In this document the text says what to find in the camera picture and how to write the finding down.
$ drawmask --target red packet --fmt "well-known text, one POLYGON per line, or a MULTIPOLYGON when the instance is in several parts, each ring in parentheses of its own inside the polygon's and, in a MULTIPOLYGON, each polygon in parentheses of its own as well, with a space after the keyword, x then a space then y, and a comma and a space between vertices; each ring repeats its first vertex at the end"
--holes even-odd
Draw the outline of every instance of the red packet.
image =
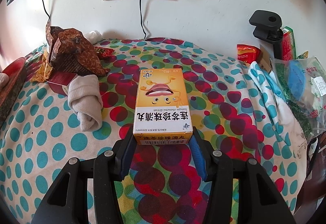
POLYGON ((260 49, 246 44, 237 44, 238 60, 251 64, 256 61, 260 55, 260 49))
POLYGON ((95 47, 95 52, 100 60, 109 58, 114 50, 110 48, 104 48, 104 47, 95 47))

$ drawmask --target colorful bedsheet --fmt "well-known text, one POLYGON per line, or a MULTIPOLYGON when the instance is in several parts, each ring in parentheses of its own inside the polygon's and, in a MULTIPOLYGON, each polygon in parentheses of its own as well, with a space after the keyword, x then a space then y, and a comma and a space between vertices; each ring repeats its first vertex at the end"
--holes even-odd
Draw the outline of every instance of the colorful bedsheet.
MULTIPOLYGON (((305 140, 276 85, 256 65, 207 52, 190 42, 156 38, 104 40, 115 50, 102 61, 103 126, 82 133, 67 97, 28 81, 45 46, 27 56, 29 76, 0 129, 0 195, 20 223, 30 223, 49 186, 71 157, 111 149, 133 123, 139 70, 182 68, 191 117, 202 137, 231 158, 255 157, 290 210, 305 178, 305 140)), ((116 191, 124 223, 202 223, 210 183, 197 175, 188 145, 138 146, 116 191)), ((95 224, 92 181, 89 221, 95 224)), ((238 181, 230 218, 236 223, 238 181)))

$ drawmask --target box's front face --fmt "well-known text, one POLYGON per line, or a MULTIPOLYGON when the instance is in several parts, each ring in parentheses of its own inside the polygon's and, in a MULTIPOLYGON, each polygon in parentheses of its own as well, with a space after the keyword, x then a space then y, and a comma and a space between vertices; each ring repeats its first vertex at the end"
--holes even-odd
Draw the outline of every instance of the box's front face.
POLYGON ((139 144, 149 144, 144 140, 165 140, 161 144, 188 142, 192 124, 181 69, 141 71, 134 134, 139 144))

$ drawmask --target cartoon lips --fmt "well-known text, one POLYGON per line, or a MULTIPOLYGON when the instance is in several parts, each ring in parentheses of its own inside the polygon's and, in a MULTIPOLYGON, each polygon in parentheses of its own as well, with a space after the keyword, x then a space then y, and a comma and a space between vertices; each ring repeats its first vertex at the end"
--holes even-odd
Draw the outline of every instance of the cartoon lips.
POLYGON ((155 97, 155 96, 168 96, 173 94, 173 91, 170 90, 169 86, 166 84, 155 84, 151 89, 146 92, 146 96, 155 97))

